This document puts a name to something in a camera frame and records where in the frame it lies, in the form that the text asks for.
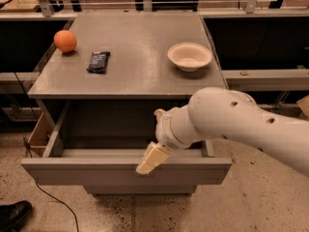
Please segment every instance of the black shoe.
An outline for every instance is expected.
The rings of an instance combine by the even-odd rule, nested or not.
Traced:
[[[0,232],[18,228],[31,214],[32,205],[28,201],[20,201],[13,205],[0,206]]]

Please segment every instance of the bowl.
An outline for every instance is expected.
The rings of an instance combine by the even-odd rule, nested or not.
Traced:
[[[197,43],[178,43],[167,52],[168,58],[182,71],[195,72],[211,62],[212,54]]]

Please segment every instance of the open drawer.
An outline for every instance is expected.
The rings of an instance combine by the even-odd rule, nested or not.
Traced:
[[[154,111],[175,102],[66,101],[42,157],[21,164],[41,185],[83,186],[91,194],[192,193],[221,184],[232,161],[213,156],[210,142],[172,152],[149,175],[135,171],[155,141]]]

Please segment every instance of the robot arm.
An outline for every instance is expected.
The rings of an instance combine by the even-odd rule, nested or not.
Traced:
[[[262,110],[242,92],[205,88],[188,105],[155,115],[158,143],[148,147],[138,165],[141,174],[166,161],[169,150],[221,137],[260,149],[309,177],[309,122]]]

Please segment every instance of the floor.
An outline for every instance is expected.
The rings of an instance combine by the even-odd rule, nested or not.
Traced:
[[[0,133],[0,204],[28,200],[34,211],[21,232],[76,231],[74,216],[41,192],[20,166],[23,136]],[[309,178],[251,147],[213,141],[233,166],[219,186],[192,195],[101,195],[83,187],[42,187],[76,213],[82,232],[309,231]]]

